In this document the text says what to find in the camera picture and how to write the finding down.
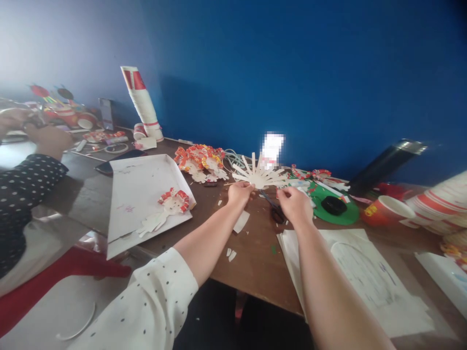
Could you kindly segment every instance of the hand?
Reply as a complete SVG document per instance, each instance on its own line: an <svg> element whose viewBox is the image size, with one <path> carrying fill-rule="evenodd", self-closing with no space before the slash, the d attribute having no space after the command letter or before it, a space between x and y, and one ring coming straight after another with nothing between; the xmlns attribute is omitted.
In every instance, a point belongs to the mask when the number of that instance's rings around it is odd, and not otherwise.
<svg viewBox="0 0 467 350"><path fill-rule="evenodd" d="M29 139L37 145L36 153L54 157L59 161L62 159L63 152L73 146L72 136L55 126L37 129L28 123L25 125L24 131Z"/></svg>
<svg viewBox="0 0 467 350"><path fill-rule="evenodd" d="M10 130L19 130L32 113L30 109L9 108L0 111L0 139Z"/></svg>
<svg viewBox="0 0 467 350"><path fill-rule="evenodd" d="M282 211L293 225L300 222L313 224L313 208L306 194L295 187L285 187L277 191L277 197Z"/></svg>
<svg viewBox="0 0 467 350"><path fill-rule="evenodd" d="M246 206L250 199L250 194L254 191L254 185L249 182L236 182L229 188L229 203Z"/></svg>

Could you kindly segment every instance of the dark polka dot shirt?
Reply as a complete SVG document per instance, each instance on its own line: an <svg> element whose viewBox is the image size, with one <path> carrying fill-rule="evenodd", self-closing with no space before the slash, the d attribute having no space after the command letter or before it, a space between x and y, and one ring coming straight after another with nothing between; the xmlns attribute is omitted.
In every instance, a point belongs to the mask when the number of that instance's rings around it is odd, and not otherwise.
<svg viewBox="0 0 467 350"><path fill-rule="evenodd" d="M58 160L33 154L12 170L0 174L0 279L26 250L24 227L37 206L59 182L68 168Z"/></svg>

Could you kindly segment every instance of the mobile phone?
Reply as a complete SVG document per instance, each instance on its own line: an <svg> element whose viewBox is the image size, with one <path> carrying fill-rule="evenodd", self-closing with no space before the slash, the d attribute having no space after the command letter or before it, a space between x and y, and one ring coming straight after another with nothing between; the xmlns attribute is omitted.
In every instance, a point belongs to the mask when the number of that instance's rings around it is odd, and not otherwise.
<svg viewBox="0 0 467 350"><path fill-rule="evenodd" d="M113 169L112 169L112 166L110 165L111 161L120 160L120 159L128 159L128 158L137 158L141 156L147 156L147 153L144 151L140 151L140 150L131 150L126 153L123 153L122 155L119 155L118 157L112 158L111 160L108 160L104 163L97 165L94 169L105 175L113 175Z"/></svg>

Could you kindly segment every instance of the paper fan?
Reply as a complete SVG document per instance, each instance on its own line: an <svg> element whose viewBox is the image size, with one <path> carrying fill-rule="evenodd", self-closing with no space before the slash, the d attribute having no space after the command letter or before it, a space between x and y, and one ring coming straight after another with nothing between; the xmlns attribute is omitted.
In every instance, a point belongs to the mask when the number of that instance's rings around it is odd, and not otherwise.
<svg viewBox="0 0 467 350"><path fill-rule="evenodd" d="M263 164L263 153L259 154L259 162L256 167L256 159L254 152L251 154L252 164L251 169L248 165L245 156L242 156L243 164L245 165L246 171L241 169L238 165L234 164L233 168L237 170L239 174L233 173L232 176L238 180L248 181L251 184L254 184L255 187L260 190L266 186L280 186L283 185L283 181L287 180L286 175L280 175L284 169L274 170L274 168L265 170Z"/></svg>

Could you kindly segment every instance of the green plate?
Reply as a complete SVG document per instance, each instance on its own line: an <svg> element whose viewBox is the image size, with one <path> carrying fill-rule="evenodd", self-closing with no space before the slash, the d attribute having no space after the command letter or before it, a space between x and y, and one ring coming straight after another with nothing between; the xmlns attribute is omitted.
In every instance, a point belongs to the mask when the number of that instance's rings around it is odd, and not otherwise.
<svg viewBox="0 0 467 350"><path fill-rule="evenodd" d="M311 184L311 188L314 188L315 185L316 184L313 182ZM336 216L328 213L321 206L321 201L328 196L338 198L338 196L336 196L334 193L318 185L316 187L316 190L312 192L309 196L311 197L311 199L313 199L313 202L315 202L316 204L316 208L313 209L313 212L316 216L318 216L324 221L337 225L351 225L355 223L360 217L360 210L350 197L350 203L347 203L347 210L341 215Z"/></svg>

